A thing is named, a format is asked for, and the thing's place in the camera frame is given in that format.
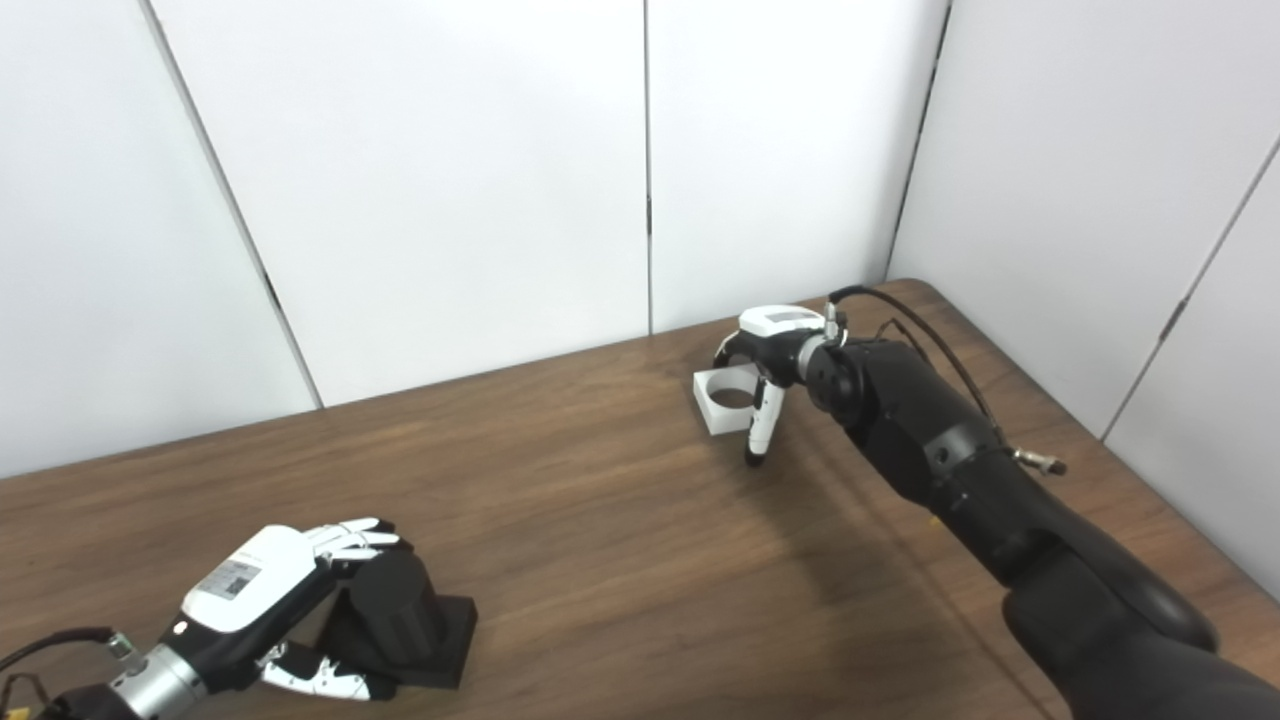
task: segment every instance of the label sticker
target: label sticker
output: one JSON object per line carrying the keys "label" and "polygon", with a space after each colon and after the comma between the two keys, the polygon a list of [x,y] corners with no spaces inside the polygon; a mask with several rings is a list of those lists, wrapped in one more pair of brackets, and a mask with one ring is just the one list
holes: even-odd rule
{"label": "label sticker", "polygon": [[223,600],[236,600],[236,596],[248,587],[250,582],[261,571],[261,568],[238,560],[224,560],[207,578],[200,580],[196,589]]}

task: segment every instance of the white hollow square object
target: white hollow square object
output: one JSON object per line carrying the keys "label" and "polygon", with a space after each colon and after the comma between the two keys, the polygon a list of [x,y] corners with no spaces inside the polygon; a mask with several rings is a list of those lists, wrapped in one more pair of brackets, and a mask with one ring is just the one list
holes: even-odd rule
{"label": "white hollow square object", "polygon": [[751,427],[751,413],[755,410],[750,405],[726,407],[712,400],[712,393],[722,389],[740,389],[754,396],[759,379],[760,370],[755,365],[731,365],[694,373],[694,398],[703,411],[703,420],[710,434],[722,436],[748,429]]}

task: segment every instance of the white wall panel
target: white wall panel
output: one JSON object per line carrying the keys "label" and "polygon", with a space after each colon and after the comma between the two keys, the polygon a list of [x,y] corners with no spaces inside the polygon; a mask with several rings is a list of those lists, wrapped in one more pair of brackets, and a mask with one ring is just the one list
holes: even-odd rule
{"label": "white wall panel", "polygon": [[1101,433],[1275,137],[1277,23],[1249,0],[957,0],[890,274]]}
{"label": "white wall panel", "polygon": [[311,407],[138,5],[0,5],[0,477]]}
{"label": "white wall panel", "polygon": [[650,0],[653,319],[883,279],[945,0]]}
{"label": "white wall panel", "polygon": [[1107,445],[1280,597],[1277,237],[1280,168],[1272,165]]}
{"label": "white wall panel", "polygon": [[326,404],[644,334],[641,0],[157,0]]}

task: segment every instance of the black cylindrical object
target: black cylindrical object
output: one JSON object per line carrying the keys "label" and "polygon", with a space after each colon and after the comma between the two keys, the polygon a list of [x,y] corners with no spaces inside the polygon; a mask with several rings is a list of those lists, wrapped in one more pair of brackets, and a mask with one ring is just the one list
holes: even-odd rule
{"label": "black cylindrical object", "polygon": [[421,662],[444,642],[445,623],[426,566],[408,551],[374,557],[351,583],[351,603],[388,661]]}

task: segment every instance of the cable connector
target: cable connector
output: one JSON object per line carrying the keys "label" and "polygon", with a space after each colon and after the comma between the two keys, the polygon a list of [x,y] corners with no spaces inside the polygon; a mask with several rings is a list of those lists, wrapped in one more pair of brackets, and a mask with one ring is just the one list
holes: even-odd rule
{"label": "cable connector", "polygon": [[1065,475],[1066,462],[1062,462],[1052,455],[1041,455],[1039,452],[1033,452],[1030,450],[1023,450],[1021,447],[1014,448],[1014,460],[1027,465],[1028,468],[1034,468],[1039,470],[1041,475]]}
{"label": "cable connector", "polygon": [[106,641],[106,650],[111,657],[124,665],[124,674],[133,676],[146,670],[147,659],[138,653],[137,648],[124,633],[115,633]]}
{"label": "cable connector", "polygon": [[838,315],[840,315],[840,311],[836,309],[836,304],[835,302],[827,302],[827,306],[823,307],[823,316],[826,318],[827,322],[822,327],[822,336],[824,338],[827,338],[828,341],[836,340],[837,337],[840,337],[840,320],[838,320]]}

